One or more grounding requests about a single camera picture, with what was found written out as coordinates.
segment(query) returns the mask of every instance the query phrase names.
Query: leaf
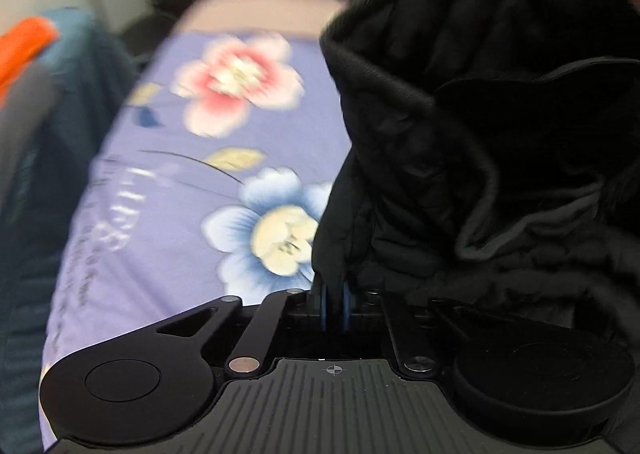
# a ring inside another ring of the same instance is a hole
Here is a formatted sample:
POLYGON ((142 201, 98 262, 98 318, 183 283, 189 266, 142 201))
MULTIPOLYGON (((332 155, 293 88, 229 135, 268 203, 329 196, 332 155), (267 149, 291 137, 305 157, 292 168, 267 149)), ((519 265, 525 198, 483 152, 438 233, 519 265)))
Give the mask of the leaf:
POLYGON ((133 106, 142 106, 147 104, 160 90, 162 85, 149 82, 148 84, 140 84, 136 87, 127 98, 127 104, 133 106))
POLYGON ((220 170, 240 171, 257 167, 266 158, 266 155, 259 150, 226 147, 208 156, 205 163, 220 170))
POLYGON ((148 107, 138 107, 138 125, 151 129, 153 127, 160 127, 162 124, 156 118, 156 114, 148 107))

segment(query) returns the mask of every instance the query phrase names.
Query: gray fabric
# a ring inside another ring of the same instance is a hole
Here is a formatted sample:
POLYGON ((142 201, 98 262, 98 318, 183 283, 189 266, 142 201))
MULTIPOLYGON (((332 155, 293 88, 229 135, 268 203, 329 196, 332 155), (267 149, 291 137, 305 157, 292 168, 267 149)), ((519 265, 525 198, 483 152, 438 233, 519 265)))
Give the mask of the gray fabric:
POLYGON ((31 135, 60 97, 49 71, 37 61, 9 91, 0 110, 0 210, 31 135))

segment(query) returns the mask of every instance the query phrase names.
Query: pink petal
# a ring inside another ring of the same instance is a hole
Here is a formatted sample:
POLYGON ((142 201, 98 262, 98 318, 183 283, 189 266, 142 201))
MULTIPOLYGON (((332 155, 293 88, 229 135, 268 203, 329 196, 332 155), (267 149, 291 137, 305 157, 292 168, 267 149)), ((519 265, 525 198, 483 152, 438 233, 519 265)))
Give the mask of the pink petal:
POLYGON ((243 98, 212 92, 188 106, 184 125, 198 136, 223 138, 246 123, 249 110, 243 98))
POLYGON ((296 108, 304 94, 302 78, 290 66, 270 66, 260 87, 247 92, 246 99, 258 107, 287 110, 296 108))
POLYGON ((203 60, 213 67, 222 65, 229 56, 236 55, 246 48, 242 40, 232 36, 224 36, 214 40, 207 46, 203 60))
POLYGON ((171 92, 183 98, 194 98, 202 94, 209 80, 209 66, 199 60, 189 62, 175 73, 171 92))
POLYGON ((291 46, 280 34, 270 34, 254 37, 247 41, 252 51, 262 53, 266 58, 276 62, 286 62, 291 54, 291 46))

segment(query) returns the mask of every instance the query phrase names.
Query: black hood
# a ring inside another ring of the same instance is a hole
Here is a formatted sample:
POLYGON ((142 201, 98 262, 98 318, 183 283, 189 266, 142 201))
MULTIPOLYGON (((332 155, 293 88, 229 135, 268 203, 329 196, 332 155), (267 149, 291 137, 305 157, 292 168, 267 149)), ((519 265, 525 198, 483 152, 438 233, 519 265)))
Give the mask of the black hood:
POLYGON ((314 241, 334 301, 597 308, 640 346, 630 0, 355 0, 321 46, 352 141, 314 241))

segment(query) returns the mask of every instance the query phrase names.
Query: purple fabric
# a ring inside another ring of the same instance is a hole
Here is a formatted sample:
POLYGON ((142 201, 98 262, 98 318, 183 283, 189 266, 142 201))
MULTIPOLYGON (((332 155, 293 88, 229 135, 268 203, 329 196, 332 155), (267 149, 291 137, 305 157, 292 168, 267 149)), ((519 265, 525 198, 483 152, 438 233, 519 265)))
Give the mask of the purple fabric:
MULTIPOLYGON (((144 104, 124 106, 95 160, 52 300, 45 370, 226 293, 256 303, 269 290, 310 284, 306 256, 294 255, 298 264, 278 254, 312 242, 308 233, 350 147, 335 85, 317 42, 289 40, 285 63, 304 88, 296 108, 251 105, 246 123, 226 137, 192 134, 184 122, 191 100, 171 85, 181 66, 201 59, 218 39, 169 39, 141 80, 161 88, 144 104), (261 161, 243 170, 201 163, 229 147, 252 150, 261 161), (289 241, 282 238, 271 259, 270 251, 258 258, 261 236, 283 217, 294 221, 289 241), (277 273, 297 265, 296 272, 277 273), (238 282, 230 283, 236 274, 238 282)), ((54 439, 44 417, 43 436, 47 448, 54 439)))

